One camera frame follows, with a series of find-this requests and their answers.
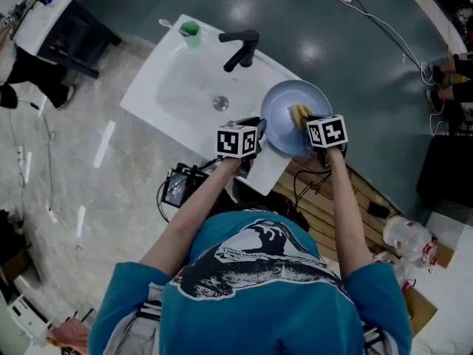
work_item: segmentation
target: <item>gray floor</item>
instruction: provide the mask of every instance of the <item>gray floor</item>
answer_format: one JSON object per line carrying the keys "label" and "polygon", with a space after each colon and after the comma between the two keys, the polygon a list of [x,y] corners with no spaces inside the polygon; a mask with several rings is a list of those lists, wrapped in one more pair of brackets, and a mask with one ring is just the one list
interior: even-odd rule
{"label": "gray floor", "polygon": [[[120,101],[152,44],[124,37],[99,64],[99,80],[78,78],[72,103],[57,111],[47,102],[44,114],[55,137],[51,142],[53,223],[45,206],[50,199],[47,132],[37,111],[20,104],[0,108],[0,209],[21,209],[16,141],[33,153],[30,181],[24,190],[25,231],[40,276],[30,272],[17,286],[54,324],[79,310],[97,309],[117,262],[138,261],[166,227],[156,208],[158,186],[178,161],[202,159],[162,132],[120,108]],[[29,83],[17,84],[21,100],[42,99]],[[110,120],[116,127],[101,167],[93,161]],[[81,237],[76,236],[78,210],[86,208]]]}
{"label": "gray floor", "polygon": [[[221,30],[252,28],[259,49],[322,88],[345,117],[347,162],[407,217],[429,212],[415,192],[431,140],[426,85],[418,69],[367,17],[338,0],[80,0],[118,32],[159,41],[179,14]],[[438,61],[446,45],[413,0],[361,0],[404,37],[419,61]]]}

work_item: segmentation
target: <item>teal t-shirt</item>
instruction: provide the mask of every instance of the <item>teal t-shirt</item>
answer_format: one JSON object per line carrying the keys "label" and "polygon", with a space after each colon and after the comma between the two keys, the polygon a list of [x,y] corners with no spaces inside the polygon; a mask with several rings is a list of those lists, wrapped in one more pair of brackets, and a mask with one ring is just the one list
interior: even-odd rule
{"label": "teal t-shirt", "polygon": [[89,335],[102,354],[118,322],[165,285],[160,354],[362,354],[362,323],[388,333],[398,353],[412,342],[392,266],[372,264],[344,283],[319,261],[313,238],[270,212],[207,219],[188,261],[170,279],[117,264]]}

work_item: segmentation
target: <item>leg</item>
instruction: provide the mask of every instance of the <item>leg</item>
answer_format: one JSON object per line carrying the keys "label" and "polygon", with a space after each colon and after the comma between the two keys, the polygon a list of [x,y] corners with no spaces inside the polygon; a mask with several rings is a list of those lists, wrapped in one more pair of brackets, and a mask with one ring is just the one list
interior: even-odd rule
{"label": "leg", "polygon": [[69,87],[61,83],[65,73],[66,70],[62,66],[42,61],[17,47],[16,62],[7,83],[29,81],[38,86],[55,108],[59,108],[67,101],[69,92]]}
{"label": "leg", "polygon": [[473,78],[473,61],[461,61],[456,58],[455,70],[457,74],[466,76],[467,78]]}
{"label": "leg", "polygon": [[453,86],[442,89],[441,91],[438,91],[437,94],[438,98],[441,100],[455,100],[455,97],[453,97]]}
{"label": "leg", "polygon": [[455,62],[448,61],[440,66],[440,71],[447,74],[454,74],[457,71],[455,70]]}
{"label": "leg", "polygon": [[473,81],[453,84],[448,88],[442,89],[441,91],[428,90],[426,91],[426,96],[434,112],[440,113],[445,101],[473,101]]}

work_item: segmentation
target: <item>shirt graphic print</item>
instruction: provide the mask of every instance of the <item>shirt graphic print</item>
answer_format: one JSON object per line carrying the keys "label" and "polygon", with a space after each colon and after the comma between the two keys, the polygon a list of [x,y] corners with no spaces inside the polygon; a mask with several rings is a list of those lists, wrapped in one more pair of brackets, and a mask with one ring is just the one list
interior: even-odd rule
{"label": "shirt graphic print", "polygon": [[272,220],[256,220],[204,251],[171,284],[193,300],[221,300],[233,297],[238,290],[276,281],[328,283],[350,299],[340,279],[310,254],[286,225]]}

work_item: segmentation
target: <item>wooden pallet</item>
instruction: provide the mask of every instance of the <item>wooden pallet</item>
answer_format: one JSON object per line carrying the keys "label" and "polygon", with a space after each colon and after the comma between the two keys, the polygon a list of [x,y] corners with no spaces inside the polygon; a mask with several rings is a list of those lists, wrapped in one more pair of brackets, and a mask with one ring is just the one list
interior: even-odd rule
{"label": "wooden pallet", "polygon": [[[319,160],[312,155],[294,158],[273,190],[283,194],[295,203],[293,177],[301,170],[320,172],[323,171],[323,168]],[[391,251],[392,248],[383,241],[383,229],[387,220],[374,217],[367,210],[372,201],[388,208],[389,217],[397,215],[399,212],[353,170],[349,169],[348,172],[360,208],[364,234],[370,251],[373,254],[378,254],[384,249]],[[324,175],[299,174],[296,179],[296,192],[300,193],[309,183],[319,183],[323,177]],[[310,225],[309,232],[316,240],[320,254],[331,260],[338,260],[335,246],[335,231],[333,228],[333,189],[331,177],[323,184],[317,195],[313,191],[307,192],[299,201],[298,207]]]}

